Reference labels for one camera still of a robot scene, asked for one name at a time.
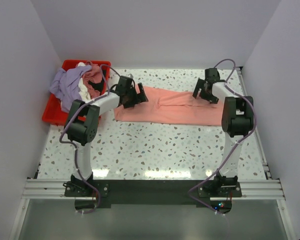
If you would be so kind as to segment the salmon pink t shirt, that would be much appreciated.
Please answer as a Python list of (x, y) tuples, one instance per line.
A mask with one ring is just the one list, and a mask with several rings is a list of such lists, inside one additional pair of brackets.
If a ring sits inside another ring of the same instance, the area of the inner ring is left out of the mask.
[(120, 122), (149, 122), (172, 125), (221, 126), (223, 104), (212, 104), (190, 91), (171, 91), (145, 86), (148, 102), (131, 108), (119, 106), (114, 118)]

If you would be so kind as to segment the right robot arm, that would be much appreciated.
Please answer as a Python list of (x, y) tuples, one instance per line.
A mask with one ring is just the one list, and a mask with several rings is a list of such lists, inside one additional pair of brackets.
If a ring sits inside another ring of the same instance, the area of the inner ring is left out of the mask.
[(215, 67), (204, 71), (204, 79), (198, 79), (192, 96), (200, 96), (210, 104), (223, 103), (221, 127), (225, 133), (225, 144), (221, 165), (202, 184), (205, 191), (223, 197), (237, 187), (243, 141), (256, 128), (254, 100), (232, 90)]

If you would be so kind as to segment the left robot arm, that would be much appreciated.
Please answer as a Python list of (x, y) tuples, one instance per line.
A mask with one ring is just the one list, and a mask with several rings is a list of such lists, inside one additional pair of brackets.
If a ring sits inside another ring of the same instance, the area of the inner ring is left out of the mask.
[(89, 196), (94, 190), (90, 148), (97, 135), (100, 116), (117, 107), (128, 109), (148, 101), (142, 83), (121, 76), (104, 94), (87, 102), (78, 99), (72, 102), (59, 141), (74, 147), (70, 185), (82, 196)]

